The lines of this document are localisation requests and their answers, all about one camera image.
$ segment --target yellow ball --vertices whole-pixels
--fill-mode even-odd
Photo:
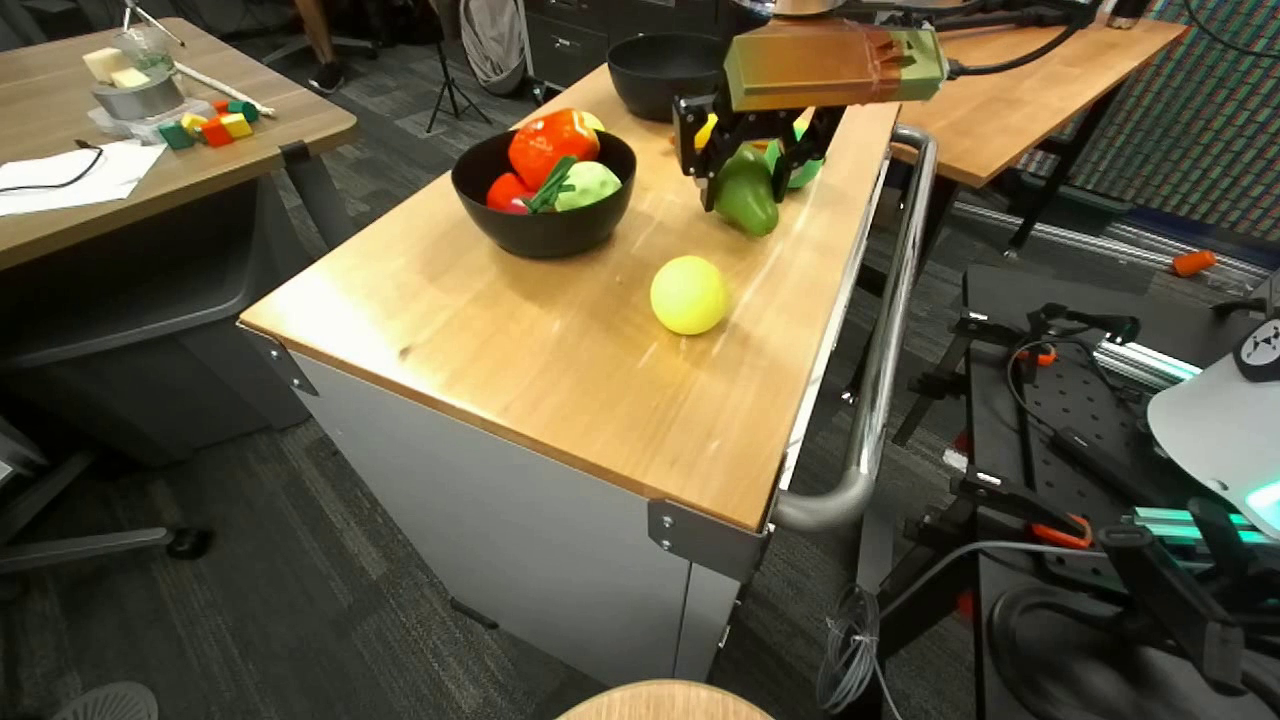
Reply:
[[[703,338],[730,317],[725,274],[703,255],[669,260],[647,284],[653,317],[678,338]]]

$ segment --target wooden countertop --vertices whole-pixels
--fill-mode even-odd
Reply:
[[[227,150],[189,150],[164,153],[153,177],[116,206],[87,206],[67,213],[5,215],[0,221],[0,269],[50,255],[55,249],[92,241],[100,232],[125,228],[142,215],[214,195],[242,180],[270,174],[281,159],[281,150],[308,144],[324,150],[344,142],[357,130],[357,116],[322,100],[316,91],[275,77],[234,44],[210,35],[204,27],[164,17],[186,48],[180,64],[194,64],[204,77],[216,77],[260,103],[273,103],[281,116],[266,122],[258,135]],[[109,48],[114,31],[74,35],[55,44],[34,44],[0,53],[0,159],[51,156],[77,150],[77,142],[114,142],[92,122],[92,77],[81,64],[86,53]],[[221,91],[180,80],[189,98],[216,100]]]
[[[947,31],[946,56],[1001,64],[1042,48],[1056,31],[1060,27]],[[1155,21],[1135,27],[1092,26],[1035,64],[1004,77],[961,77],[933,100],[904,103],[904,125],[936,142],[940,177],[984,189],[1183,31],[1183,26]]]
[[[607,249],[559,263],[503,255],[440,177],[242,326],[751,534],[842,281],[857,274],[896,103],[847,108],[825,177],[784,206],[768,241],[702,210],[674,134],[633,122],[606,69],[556,103],[595,112],[640,156]],[[737,294],[733,320],[702,340],[669,338],[647,311],[653,274],[683,253],[717,260]]]

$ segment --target round stool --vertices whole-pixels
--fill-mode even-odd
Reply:
[[[160,720],[160,700],[145,686],[125,680],[77,695],[51,720]]]
[[[565,720],[664,720],[664,718],[759,720],[768,712],[725,691],[725,688],[691,686],[691,680],[621,686],[621,688],[587,695],[565,712]]]

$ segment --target green vegetable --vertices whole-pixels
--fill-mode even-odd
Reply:
[[[621,189],[623,189],[623,180],[615,180],[615,174],[606,170],[600,159],[568,159],[549,177],[549,183],[531,195],[530,210],[531,213],[577,213],[577,210],[607,202]]]
[[[759,159],[772,177],[776,159],[784,156],[784,142],[745,142],[737,150],[737,156]],[[825,174],[825,159],[803,159],[801,170],[793,170],[788,177],[788,192],[801,192],[803,183],[811,183]]]
[[[776,228],[776,202],[768,192],[768,164],[737,153],[722,170],[717,213],[749,238],[768,238]]]

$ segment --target metal handle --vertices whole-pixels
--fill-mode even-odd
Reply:
[[[880,475],[880,456],[883,456],[883,424],[890,424],[890,406],[891,406],[891,380],[896,380],[896,362],[904,343],[904,320],[909,320],[909,299],[916,284],[916,263],[920,263],[920,241],[924,241],[924,215],[927,215],[927,195],[933,195],[933,177],[936,177],[936,150],[933,135],[916,130],[896,130],[896,144],[916,150],[916,177],[909,189],[909,221],[896,232],[896,253],[891,253],[891,274],[883,287],[883,311],[872,338],[872,356],[870,374],[857,396],[857,424],[854,424],[854,456],[842,475],[842,484],[825,496],[795,496],[781,492],[776,496],[776,526],[795,528],[795,534],[833,534],[847,528],[865,515],[878,475]]]

